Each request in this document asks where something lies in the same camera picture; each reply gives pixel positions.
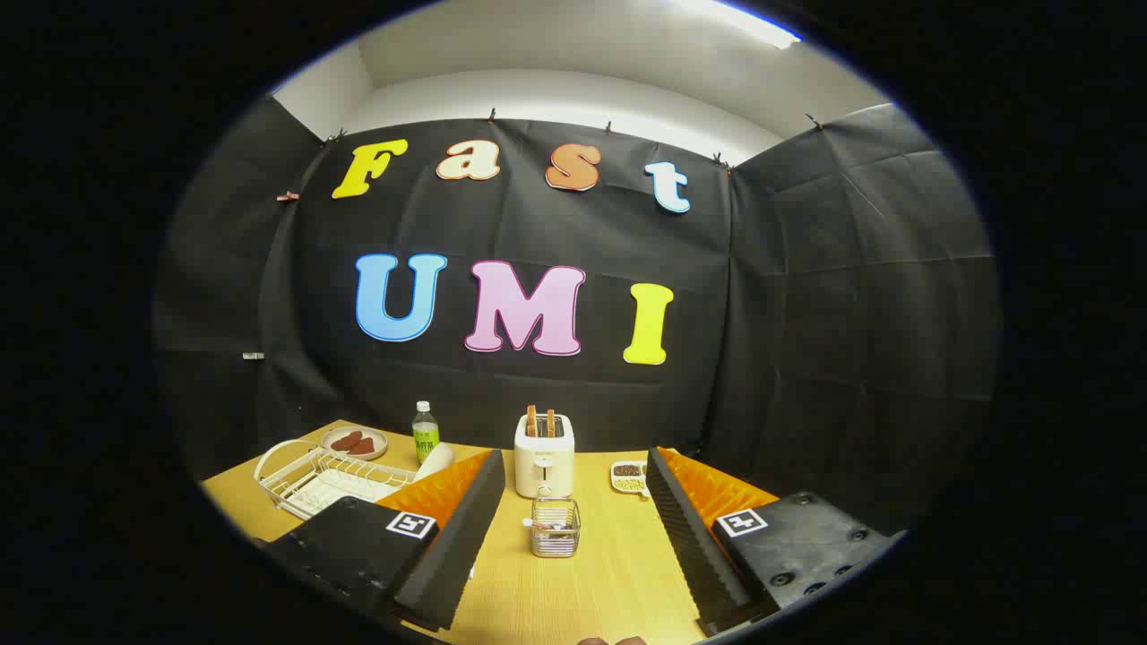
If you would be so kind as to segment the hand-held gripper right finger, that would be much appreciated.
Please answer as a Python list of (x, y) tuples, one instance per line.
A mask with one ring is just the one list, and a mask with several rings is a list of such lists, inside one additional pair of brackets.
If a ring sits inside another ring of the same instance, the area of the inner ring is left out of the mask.
[(646, 485), (708, 637), (806, 606), (902, 542), (824, 495), (766, 494), (660, 446)]

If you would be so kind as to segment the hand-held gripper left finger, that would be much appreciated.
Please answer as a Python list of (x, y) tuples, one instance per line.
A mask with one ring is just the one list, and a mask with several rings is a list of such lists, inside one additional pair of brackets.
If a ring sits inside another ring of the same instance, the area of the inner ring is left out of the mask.
[(365, 616), (438, 632), (453, 624), (504, 487), (504, 453), (487, 450), (381, 502), (344, 495), (291, 531), (255, 543)]

